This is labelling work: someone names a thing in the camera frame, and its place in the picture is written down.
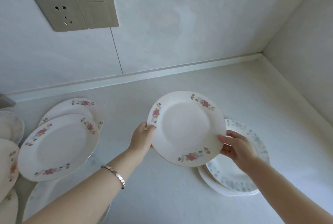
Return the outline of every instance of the person's right arm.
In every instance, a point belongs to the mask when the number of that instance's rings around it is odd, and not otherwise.
[[[230,157],[258,187],[262,195],[286,224],[333,223],[333,216],[305,196],[284,176],[260,159],[248,139],[234,131],[218,135],[221,154]]]

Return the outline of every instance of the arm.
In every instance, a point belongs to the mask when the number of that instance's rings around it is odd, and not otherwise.
[[[230,157],[256,184],[262,195],[286,224],[333,223],[333,216],[310,200],[284,176],[261,160],[246,137],[227,131],[218,135],[221,154]]]
[[[108,163],[125,181],[148,152],[154,126],[142,123],[134,131],[127,150]],[[120,191],[122,184],[118,177],[101,168],[86,180],[58,197],[24,224],[93,224],[97,223],[107,206]]]

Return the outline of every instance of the countertop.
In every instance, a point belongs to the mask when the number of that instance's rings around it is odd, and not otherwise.
[[[24,119],[25,139],[59,102],[76,97],[94,100],[105,117],[94,153],[106,163],[128,147],[154,102],[177,90],[202,93],[226,118],[247,124],[265,143],[272,166],[333,214],[332,142],[261,60],[19,102],[8,110]],[[34,186],[21,176],[15,184],[17,223]],[[261,194],[223,197],[205,184],[196,168],[173,165],[150,150],[112,202],[105,223],[283,222]]]

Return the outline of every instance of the white plate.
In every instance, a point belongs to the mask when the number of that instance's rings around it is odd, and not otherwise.
[[[216,183],[205,171],[203,166],[198,167],[198,171],[202,179],[206,182],[206,184],[212,188],[217,193],[226,196],[226,197],[235,197],[235,196],[251,196],[256,195],[259,193],[259,190],[253,191],[253,192],[237,192],[237,191],[231,191],[228,188],[224,187],[221,184]]]
[[[98,126],[98,131],[101,131],[103,125],[102,111],[97,103],[86,98],[69,99],[57,104],[43,116],[38,127],[56,117],[75,113],[93,118]]]
[[[96,123],[81,114],[48,121],[32,132],[21,146],[20,173],[36,182],[67,175],[93,153],[98,135]]]
[[[15,224],[19,201],[17,194],[12,188],[0,203],[0,220],[3,224]]]
[[[23,221],[26,221],[43,207],[50,204],[57,197],[63,195],[81,181],[88,178],[94,172],[98,171],[101,166],[101,162],[95,157],[94,154],[92,154],[81,167],[68,176],[53,181],[39,182],[28,198],[23,213]],[[108,210],[109,207],[107,208],[104,217],[101,217],[99,223],[102,223]]]
[[[233,130],[248,138],[257,155],[269,164],[269,155],[264,143],[246,125],[235,120],[225,120],[227,129]],[[250,177],[242,172],[236,164],[228,157],[219,154],[216,158],[206,164],[210,173],[222,185],[233,191],[254,192],[258,188]]]
[[[204,165],[219,154],[226,134],[221,111],[205,96],[171,92],[150,110],[148,124],[156,127],[152,145],[167,161],[184,167]]]
[[[0,111],[0,138],[19,145],[24,134],[23,120],[13,112]]]
[[[19,176],[17,169],[19,151],[19,147],[14,142],[0,139],[0,202],[6,197]]]

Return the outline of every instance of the silver bracelet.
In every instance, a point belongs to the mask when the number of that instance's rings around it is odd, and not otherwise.
[[[118,177],[118,179],[120,180],[120,182],[122,183],[122,189],[125,188],[125,180],[123,179],[123,177],[121,175],[119,175],[114,169],[112,169],[110,166],[107,165],[103,165],[101,168],[106,168],[109,171],[111,171],[114,175],[116,175]]]

